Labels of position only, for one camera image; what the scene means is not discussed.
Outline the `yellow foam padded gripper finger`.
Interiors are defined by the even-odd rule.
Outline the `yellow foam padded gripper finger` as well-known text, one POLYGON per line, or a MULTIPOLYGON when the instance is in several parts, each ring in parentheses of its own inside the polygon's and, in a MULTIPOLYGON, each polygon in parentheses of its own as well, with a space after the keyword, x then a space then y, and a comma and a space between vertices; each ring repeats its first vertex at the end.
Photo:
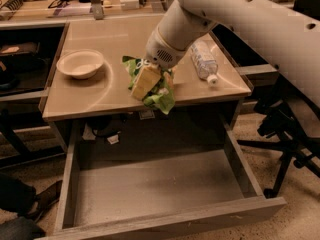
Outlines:
POLYGON ((157 64, 143 65, 134 81, 131 96, 142 100, 161 79, 161 69, 157 64))

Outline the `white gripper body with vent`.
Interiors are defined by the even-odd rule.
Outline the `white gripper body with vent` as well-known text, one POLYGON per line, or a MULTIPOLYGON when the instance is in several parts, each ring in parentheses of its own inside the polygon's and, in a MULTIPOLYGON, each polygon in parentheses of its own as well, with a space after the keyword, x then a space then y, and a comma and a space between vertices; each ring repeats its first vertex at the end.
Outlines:
POLYGON ((185 51, 179 51, 168 45, 155 29, 146 44, 145 58, 162 68, 172 68, 184 57, 185 51))

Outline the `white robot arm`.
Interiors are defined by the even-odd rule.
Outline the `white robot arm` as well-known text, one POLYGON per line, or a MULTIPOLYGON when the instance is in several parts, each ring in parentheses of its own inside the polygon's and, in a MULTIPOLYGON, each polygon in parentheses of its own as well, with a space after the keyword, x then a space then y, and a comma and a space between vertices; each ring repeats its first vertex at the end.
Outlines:
POLYGON ((150 35, 145 58, 171 68, 221 24, 320 106, 320 22, 269 0, 174 0, 150 35))

